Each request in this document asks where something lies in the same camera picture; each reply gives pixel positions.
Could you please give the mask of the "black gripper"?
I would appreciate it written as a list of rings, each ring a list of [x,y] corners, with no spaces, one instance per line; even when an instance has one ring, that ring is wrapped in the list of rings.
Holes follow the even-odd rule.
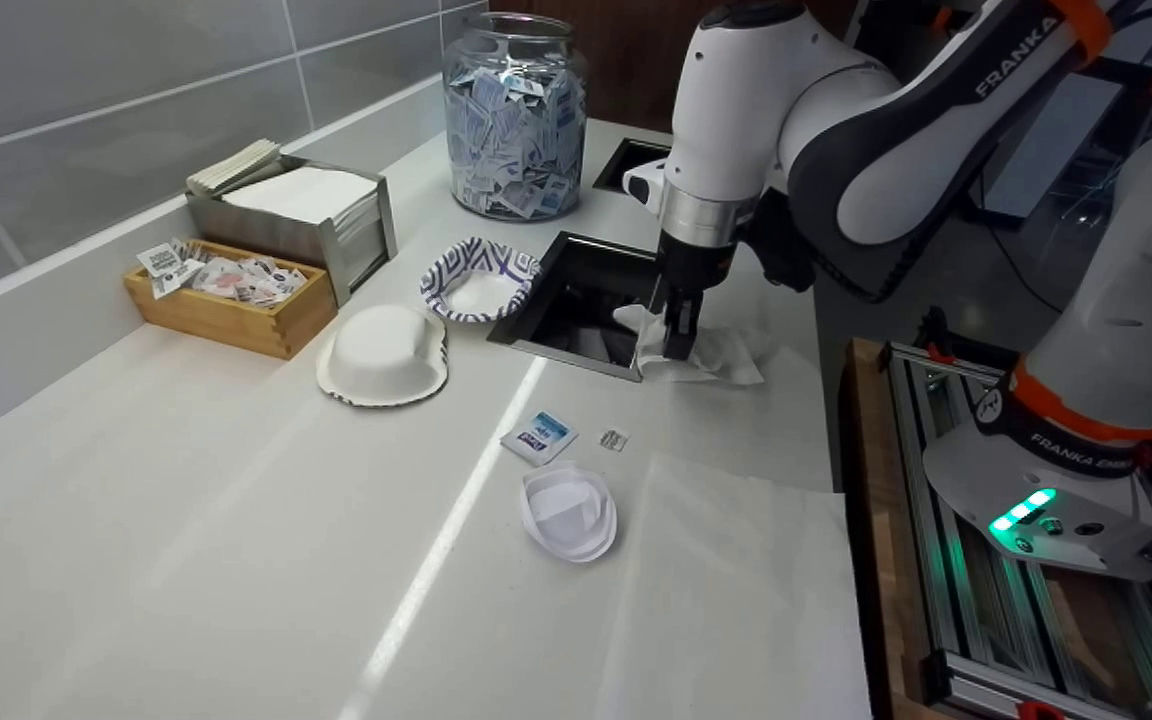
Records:
[[[647,291],[647,329],[669,340],[673,309],[673,359],[689,359],[700,337],[704,291],[716,287],[733,266],[737,248],[697,248],[678,234],[659,234],[655,265],[659,274]]]

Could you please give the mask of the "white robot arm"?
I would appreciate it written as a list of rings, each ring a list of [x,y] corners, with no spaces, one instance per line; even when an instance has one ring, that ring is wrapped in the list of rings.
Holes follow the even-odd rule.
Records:
[[[844,248],[917,265],[989,142],[1131,18],[1129,0],[980,0],[909,79],[833,36],[803,0],[700,16],[673,146],[625,174],[659,227],[665,352],[700,337],[737,252],[787,287]],[[991,546],[1152,578],[1152,141],[1117,174],[1110,227],[1056,323],[922,450],[938,494]]]

